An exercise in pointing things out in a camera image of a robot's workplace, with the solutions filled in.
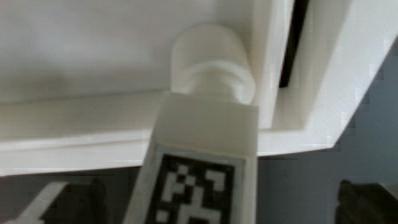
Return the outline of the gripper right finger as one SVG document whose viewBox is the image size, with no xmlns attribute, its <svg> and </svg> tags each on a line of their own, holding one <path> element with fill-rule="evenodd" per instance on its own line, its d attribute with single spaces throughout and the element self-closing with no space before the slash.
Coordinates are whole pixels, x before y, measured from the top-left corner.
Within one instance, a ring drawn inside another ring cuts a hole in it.
<svg viewBox="0 0 398 224">
<path fill-rule="evenodd" d="M 339 183 L 336 224 L 398 224 L 398 183 Z"/>
</svg>

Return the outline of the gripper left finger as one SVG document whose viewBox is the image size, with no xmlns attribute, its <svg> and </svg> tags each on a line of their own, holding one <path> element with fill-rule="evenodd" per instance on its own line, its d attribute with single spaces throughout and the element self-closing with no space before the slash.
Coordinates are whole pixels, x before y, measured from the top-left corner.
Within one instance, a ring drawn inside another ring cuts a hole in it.
<svg viewBox="0 0 398 224">
<path fill-rule="evenodd" d="M 103 181 L 51 182 L 5 224 L 110 224 Z"/>
</svg>

